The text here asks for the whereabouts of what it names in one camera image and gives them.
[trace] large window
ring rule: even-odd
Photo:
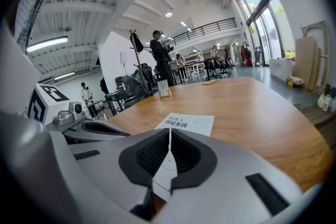
[[[249,26],[253,47],[260,52],[260,64],[268,66],[270,58],[295,55],[292,33],[279,0],[237,1]]]

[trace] man in black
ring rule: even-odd
[[[157,62],[157,70],[159,71],[162,80],[167,80],[168,86],[174,86],[172,69],[169,65],[169,56],[167,50],[158,41],[161,33],[158,30],[153,32],[153,39],[151,40],[150,47],[154,54],[154,59]]]

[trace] balcony railing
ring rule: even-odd
[[[205,35],[208,35],[214,32],[227,30],[227,29],[235,28],[235,27],[237,26],[236,26],[234,18],[219,20],[217,22],[203,25],[195,29],[192,29],[191,31],[180,34],[174,37],[173,39],[167,40],[166,42],[164,42],[164,44],[170,45],[170,46],[176,46],[186,41],[198,38],[200,36],[205,36]]]

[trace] ceiling light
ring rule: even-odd
[[[70,76],[70,75],[73,75],[73,74],[75,74],[75,72],[71,72],[71,73],[56,77],[56,78],[54,78],[54,80],[58,80],[58,79],[61,79],[61,78],[64,78],[64,77],[67,77],[67,76]]]
[[[34,50],[42,49],[42,48],[45,48],[51,45],[56,45],[56,44],[65,43],[65,42],[68,42],[68,37],[53,38],[53,39],[42,41],[42,42],[29,46],[27,48],[27,52],[32,52]]]

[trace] yellow object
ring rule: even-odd
[[[211,81],[207,81],[207,82],[204,82],[203,85],[211,85],[215,82],[218,82],[219,80],[218,79],[214,79],[214,80],[211,80]]]

